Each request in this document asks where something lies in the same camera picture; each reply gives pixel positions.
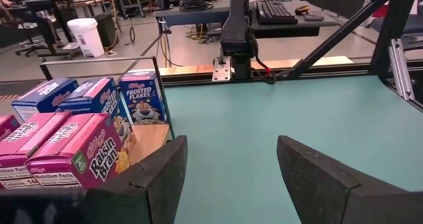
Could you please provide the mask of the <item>green table mat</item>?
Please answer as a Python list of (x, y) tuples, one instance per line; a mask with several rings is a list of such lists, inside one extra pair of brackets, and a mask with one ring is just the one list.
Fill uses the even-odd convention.
[(408, 191), (423, 190), (423, 113), (377, 77), (165, 91), (188, 164), (174, 224), (300, 224), (280, 172), (290, 136)]

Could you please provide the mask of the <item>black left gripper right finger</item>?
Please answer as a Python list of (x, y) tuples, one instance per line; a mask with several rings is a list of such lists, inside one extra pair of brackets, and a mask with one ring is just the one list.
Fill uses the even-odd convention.
[(277, 157), (301, 224), (423, 224), (423, 192), (409, 192), (286, 135)]

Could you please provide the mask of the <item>black office chair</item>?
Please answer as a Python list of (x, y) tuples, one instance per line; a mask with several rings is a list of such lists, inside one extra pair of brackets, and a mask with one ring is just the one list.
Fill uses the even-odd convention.
[(29, 57), (31, 53), (34, 53), (37, 50), (47, 50), (48, 47), (43, 39), (32, 38), (32, 35), (30, 34), (31, 28), (25, 27), (25, 21), (15, 18), (11, 14), (11, 12), (23, 12), (25, 10), (26, 7), (24, 6), (6, 8), (2, 3), (0, 3), (0, 26), (16, 28), (18, 32), (24, 34), (26, 40), (20, 42), (20, 49), (15, 50), (15, 54), (17, 56), (24, 54), (26, 57)]

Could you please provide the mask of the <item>grey desk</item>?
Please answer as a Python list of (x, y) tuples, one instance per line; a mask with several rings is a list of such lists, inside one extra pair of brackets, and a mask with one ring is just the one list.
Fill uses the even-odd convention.
[[(303, 16), (297, 17), (297, 24), (259, 24), (256, 15), (256, 4), (250, 4), (250, 21), (257, 38), (292, 38), (318, 36), (320, 28), (336, 26), (337, 23), (328, 15), (321, 13), (322, 21), (306, 21)], [(219, 0), (213, 3), (213, 8), (205, 11), (182, 12), (177, 7), (156, 11), (159, 30), (162, 32), (172, 26), (204, 23), (224, 23), (229, 15), (229, 0)]]

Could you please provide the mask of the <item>silver aluminium extrusion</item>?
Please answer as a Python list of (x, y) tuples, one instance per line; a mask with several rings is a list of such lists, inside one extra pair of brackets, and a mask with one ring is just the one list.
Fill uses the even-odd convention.
[(400, 39), (391, 40), (389, 45), (389, 58), (398, 95), (405, 101), (414, 100), (412, 83)]

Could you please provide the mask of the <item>blue Frosted Flakes cereal box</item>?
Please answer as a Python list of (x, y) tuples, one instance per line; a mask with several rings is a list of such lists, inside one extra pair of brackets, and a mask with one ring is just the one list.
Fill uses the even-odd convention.
[(132, 124), (165, 124), (167, 114), (155, 70), (135, 69), (119, 81)]
[(59, 108), (72, 114), (109, 114), (122, 141), (124, 151), (130, 155), (136, 145), (137, 140), (130, 124), (126, 105), (111, 77), (84, 81), (59, 104)]
[(37, 85), (14, 100), (11, 106), (24, 122), (37, 113), (60, 112), (59, 104), (78, 86), (75, 79), (55, 78)]

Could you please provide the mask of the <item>silver mounting plate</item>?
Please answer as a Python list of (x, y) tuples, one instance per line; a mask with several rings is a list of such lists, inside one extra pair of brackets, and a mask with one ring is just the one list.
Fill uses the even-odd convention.
[(231, 66), (228, 57), (217, 57), (213, 60), (213, 73), (211, 80), (216, 83), (229, 82), (231, 79)]

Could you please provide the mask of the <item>dark blue chair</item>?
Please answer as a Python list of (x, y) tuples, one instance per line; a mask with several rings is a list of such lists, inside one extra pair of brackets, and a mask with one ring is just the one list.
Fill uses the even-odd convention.
[(409, 15), (401, 41), (404, 51), (423, 50), (423, 16)]

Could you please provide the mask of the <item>black keyboard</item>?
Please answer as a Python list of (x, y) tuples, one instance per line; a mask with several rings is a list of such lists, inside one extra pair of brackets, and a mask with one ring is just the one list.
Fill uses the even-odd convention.
[(259, 1), (256, 4), (256, 13), (259, 24), (297, 24), (297, 18), (279, 1)]

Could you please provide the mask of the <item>pink Raisin Bran cereal box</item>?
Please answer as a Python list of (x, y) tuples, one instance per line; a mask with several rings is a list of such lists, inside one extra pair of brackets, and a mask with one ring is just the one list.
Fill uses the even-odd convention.
[(39, 188), (26, 162), (71, 116), (69, 112), (39, 113), (0, 141), (0, 188)]
[(0, 116), (0, 142), (12, 134), (20, 126), (13, 115)]
[(130, 167), (112, 118), (108, 114), (69, 117), (26, 162), (45, 188), (92, 188)]

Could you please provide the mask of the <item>dark work table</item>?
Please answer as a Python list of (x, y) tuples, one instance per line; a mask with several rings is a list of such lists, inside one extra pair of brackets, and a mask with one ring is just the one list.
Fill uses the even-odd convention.
[(63, 48), (56, 48), (53, 44), (47, 43), (48, 53), (38, 54), (41, 62), (47, 62), (49, 57), (62, 57), (63, 59), (73, 59), (76, 55), (83, 54), (74, 35), (67, 26), (69, 20), (65, 20), (59, 6), (63, 1), (64, 5), (71, 5), (71, 0), (26, 0), (24, 4), (32, 15), (36, 15), (38, 11), (52, 10), (56, 21), (61, 26), (68, 43)]

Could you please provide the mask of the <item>wooden shelf with black frame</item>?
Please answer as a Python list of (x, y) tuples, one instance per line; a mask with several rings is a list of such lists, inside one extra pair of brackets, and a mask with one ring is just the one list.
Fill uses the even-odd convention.
[(159, 89), (163, 97), (165, 112), (167, 114), (168, 122), (166, 124), (149, 124), (149, 125), (135, 125), (134, 133), (137, 138), (138, 145), (135, 147), (135, 151), (131, 153), (130, 161), (140, 161), (146, 158), (148, 155), (155, 152), (157, 149), (162, 147), (168, 139), (174, 139), (174, 130), (171, 122), (171, 115), (169, 112), (169, 106), (167, 103), (166, 94), (164, 92), (164, 86), (159, 71), (159, 66), (155, 56), (145, 57), (112, 57), (112, 58), (100, 58), (100, 59), (77, 59), (69, 61), (47, 61), (40, 64), (40, 69), (43, 72), (45, 78), (49, 81), (52, 80), (52, 74), (48, 70), (49, 65), (68, 65), (78, 63), (105, 63), (115, 61), (134, 61), (136, 65), (138, 61), (149, 59), (153, 62), (153, 66), (158, 78)]

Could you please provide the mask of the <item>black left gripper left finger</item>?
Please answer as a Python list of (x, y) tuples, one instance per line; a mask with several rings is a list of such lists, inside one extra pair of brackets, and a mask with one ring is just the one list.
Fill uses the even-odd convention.
[(90, 189), (84, 224), (173, 224), (187, 157), (188, 140), (180, 135), (100, 187)]

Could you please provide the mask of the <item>black metal table frame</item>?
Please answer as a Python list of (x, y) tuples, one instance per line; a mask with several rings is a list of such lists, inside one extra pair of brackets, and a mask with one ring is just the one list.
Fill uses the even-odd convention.
[(406, 0), (371, 0), (365, 7), (355, 13), (343, 26), (326, 39), (320, 46), (314, 49), (306, 58), (299, 60), (291, 69), (279, 73), (271, 72), (270, 83), (276, 81), (294, 80), (300, 78), (312, 65), (321, 59), (329, 50), (333, 49), (347, 34), (351, 33), (367, 17), (376, 11), (382, 4), (390, 1), (391, 6), (387, 11), (381, 32), (377, 39), (375, 51), (369, 64), (369, 73), (377, 75), (382, 81), (388, 74), (388, 65), (391, 64), (389, 58), (389, 45), (392, 39), (400, 39), (405, 27), (410, 9), (410, 3)]

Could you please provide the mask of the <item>black box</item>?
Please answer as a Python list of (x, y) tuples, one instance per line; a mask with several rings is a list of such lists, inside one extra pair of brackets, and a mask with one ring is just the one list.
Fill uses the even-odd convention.
[(97, 21), (97, 30), (100, 36), (102, 45), (105, 48), (112, 48), (115, 43), (115, 26), (113, 21), (112, 12), (108, 11), (105, 13), (94, 16)]

